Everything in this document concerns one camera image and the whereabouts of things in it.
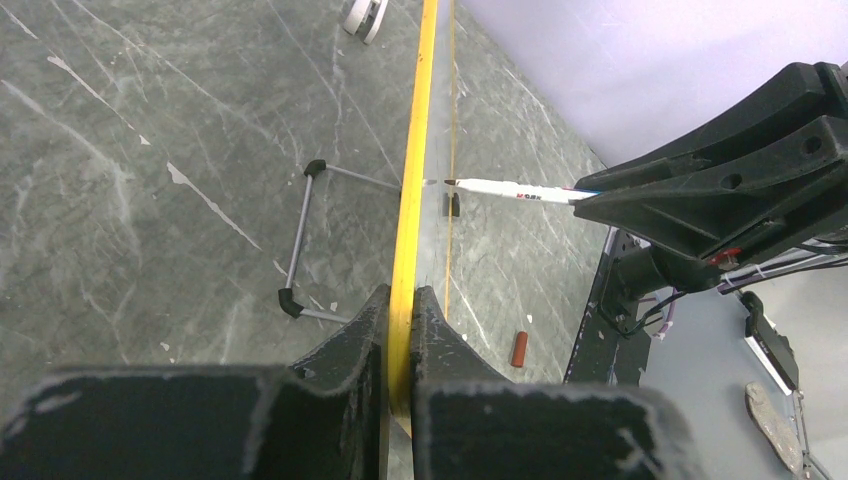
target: marble floor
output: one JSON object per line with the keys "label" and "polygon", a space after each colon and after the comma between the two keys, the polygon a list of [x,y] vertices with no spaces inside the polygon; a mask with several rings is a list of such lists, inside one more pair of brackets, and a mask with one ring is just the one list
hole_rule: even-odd
{"label": "marble floor", "polygon": [[[277,304],[302,169],[400,183],[421,16],[392,1],[365,46],[345,3],[0,0],[0,411],[57,365],[290,363],[338,328]],[[427,175],[570,185],[601,168],[461,7],[451,167],[444,18]],[[449,226],[434,192],[421,282],[507,377],[560,381],[606,229],[470,195]],[[312,198],[296,299],[350,317],[391,282],[398,198],[331,172]],[[411,471],[393,455],[390,478]]]}

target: brown cylinder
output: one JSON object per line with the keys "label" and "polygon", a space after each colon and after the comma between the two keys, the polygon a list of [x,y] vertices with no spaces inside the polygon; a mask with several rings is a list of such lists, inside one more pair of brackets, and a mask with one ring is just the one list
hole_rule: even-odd
{"label": "brown cylinder", "polygon": [[515,336],[515,348],[512,350],[510,365],[516,368],[524,366],[524,354],[527,353],[527,332],[518,332]]}

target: gray metal tube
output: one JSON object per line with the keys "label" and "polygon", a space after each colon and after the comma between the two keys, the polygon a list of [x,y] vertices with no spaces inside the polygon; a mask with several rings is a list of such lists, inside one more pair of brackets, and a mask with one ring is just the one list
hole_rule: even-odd
{"label": "gray metal tube", "polygon": [[400,191],[400,187],[397,185],[392,185],[391,183],[382,182],[380,180],[374,180],[371,177],[366,177],[365,175],[351,172],[350,170],[345,170],[343,168],[334,167],[333,165],[327,165],[327,170],[332,170],[337,173],[341,173],[343,175],[347,175],[349,177],[358,178],[364,182],[373,183],[375,185],[380,185],[381,187],[391,188],[392,190]]}
{"label": "gray metal tube", "polygon": [[297,234],[294,238],[292,260],[289,263],[289,276],[286,278],[286,288],[294,285],[294,274],[297,271],[297,258],[300,256],[300,244],[303,242],[303,230],[306,226],[306,215],[309,213],[309,200],[312,197],[312,176],[306,176],[306,193],[303,194],[303,207],[300,209],[300,221],[297,222]]}
{"label": "gray metal tube", "polygon": [[302,316],[305,315],[307,317],[318,318],[320,320],[329,320],[331,322],[337,322],[337,323],[347,323],[347,322],[350,321],[350,320],[348,320],[344,317],[339,317],[338,315],[332,315],[332,314],[329,314],[329,313],[319,312],[319,311],[316,311],[316,310],[309,310],[308,308],[304,308],[303,310],[301,310],[300,314]]}

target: marker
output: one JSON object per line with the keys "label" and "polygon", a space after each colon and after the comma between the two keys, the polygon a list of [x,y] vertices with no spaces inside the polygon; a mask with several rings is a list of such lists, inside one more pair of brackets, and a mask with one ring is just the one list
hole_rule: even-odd
{"label": "marker", "polygon": [[598,194],[598,192],[590,192],[587,190],[572,190],[570,188],[561,187],[538,187],[535,185],[521,185],[515,182],[481,180],[479,178],[445,180],[445,183],[468,192],[516,198],[518,200],[561,203],[565,205],[574,205],[574,202],[578,200],[594,197]]}

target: white wheel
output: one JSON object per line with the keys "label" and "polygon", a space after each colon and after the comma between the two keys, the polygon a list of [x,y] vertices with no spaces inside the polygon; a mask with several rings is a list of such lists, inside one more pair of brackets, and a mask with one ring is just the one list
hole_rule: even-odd
{"label": "white wheel", "polygon": [[351,35],[355,35],[356,31],[362,25],[362,22],[368,17],[368,12],[371,10],[371,0],[354,0],[353,6],[350,7],[350,13],[342,24],[342,28]]}
{"label": "white wheel", "polygon": [[368,30],[368,35],[362,40],[365,45],[371,45],[371,40],[377,35],[377,30],[380,29],[380,24],[383,23],[383,15],[386,14],[386,7],[389,5],[389,0],[381,0],[380,6],[377,9],[377,15],[374,16],[374,23],[371,24],[371,30]]}

